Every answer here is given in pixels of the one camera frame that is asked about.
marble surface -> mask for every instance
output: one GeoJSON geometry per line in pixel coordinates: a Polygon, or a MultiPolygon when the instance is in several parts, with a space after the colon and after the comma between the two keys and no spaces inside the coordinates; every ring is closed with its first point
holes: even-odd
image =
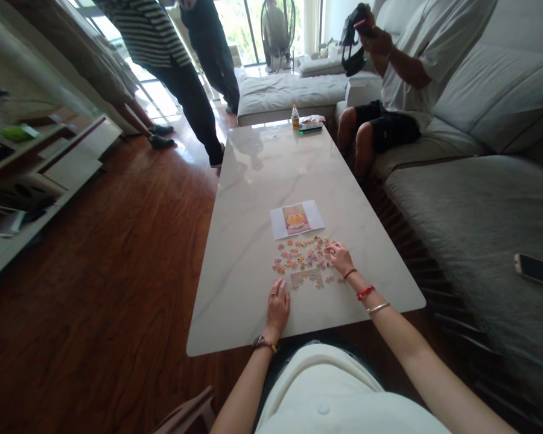
{"type": "MultiPolygon", "coordinates": [[[[265,327],[267,298],[280,256],[270,210],[315,200],[326,228],[315,235],[344,243],[354,265],[400,312],[426,302],[328,132],[305,136],[282,123],[230,130],[191,328],[187,354],[199,356],[250,345],[265,327]]],[[[283,336],[370,319],[348,284],[335,279],[291,291],[283,336]]],[[[283,276],[291,290],[289,275],[283,276]]]]}

reference image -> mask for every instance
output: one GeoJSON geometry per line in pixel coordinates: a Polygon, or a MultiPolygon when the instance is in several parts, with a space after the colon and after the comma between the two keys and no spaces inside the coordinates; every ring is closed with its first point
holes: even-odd
{"type": "Polygon", "coordinates": [[[291,207],[283,207],[285,228],[288,235],[299,234],[310,230],[308,216],[303,209],[303,204],[297,204],[291,207]]]}

hand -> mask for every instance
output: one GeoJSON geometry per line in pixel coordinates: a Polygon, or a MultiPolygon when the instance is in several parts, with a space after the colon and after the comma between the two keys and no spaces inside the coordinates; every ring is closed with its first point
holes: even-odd
{"type": "Polygon", "coordinates": [[[288,322],[290,300],[290,293],[285,291],[285,280],[276,279],[267,299],[267,320],[265,330],[262,333],[263,337],[274,345],[278,343],[279,337],[288,322]]]}
{"type": "Polygon", "coordinates": [[[362,48],[372,54],[378,54],[388,56],[388,53],[393,48],[392,36],[390,33],[385,32],[378,26],[372,26],[372,32],[376,35],[375,38],[368,38],[364,35],[360,35],[360,42],[362,48]]]}
{"type": "Polygon", "coordinates": [[[330,244],[326,247],[326,252],[330,256],[334,267],[341,275],[344,275],[344,273],[347,273],[354,268],[350,252],[341,242],[330,244]]]}

striped shirt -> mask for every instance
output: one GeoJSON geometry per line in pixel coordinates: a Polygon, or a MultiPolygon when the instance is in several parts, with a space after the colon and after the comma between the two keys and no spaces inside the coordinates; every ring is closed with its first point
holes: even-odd
{"type": "Polygon", "coordinates": [[[121,32],[131,59],[141,66],[171,67],[191,62],[171,19],[157,0],[93,0],[121,32]]]}

small bottle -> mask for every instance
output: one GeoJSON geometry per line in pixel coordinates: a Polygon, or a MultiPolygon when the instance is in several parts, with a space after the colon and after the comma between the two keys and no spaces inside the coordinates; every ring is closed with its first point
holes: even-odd
{"type": "Polygon", "coordinates": [[[291,127],[294,130],[299,129],[300,127],[300,115],[297,114],[297,108],[295,104],[294,104],[294,108],[291,109],[291,127]]]}

